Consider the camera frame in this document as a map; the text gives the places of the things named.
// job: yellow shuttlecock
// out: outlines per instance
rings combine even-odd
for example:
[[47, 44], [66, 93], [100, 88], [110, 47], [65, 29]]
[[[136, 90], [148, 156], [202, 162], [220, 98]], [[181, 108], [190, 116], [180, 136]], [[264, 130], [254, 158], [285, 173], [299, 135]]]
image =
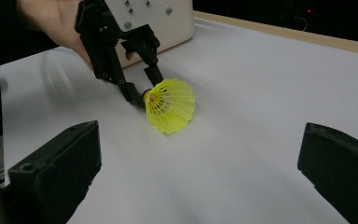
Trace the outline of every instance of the yellow shuttlecock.
[[164, 79], [144, 95], [146, 116], [161, 133], [174, 133], [193, 118], [193, 90], [184, 81]]

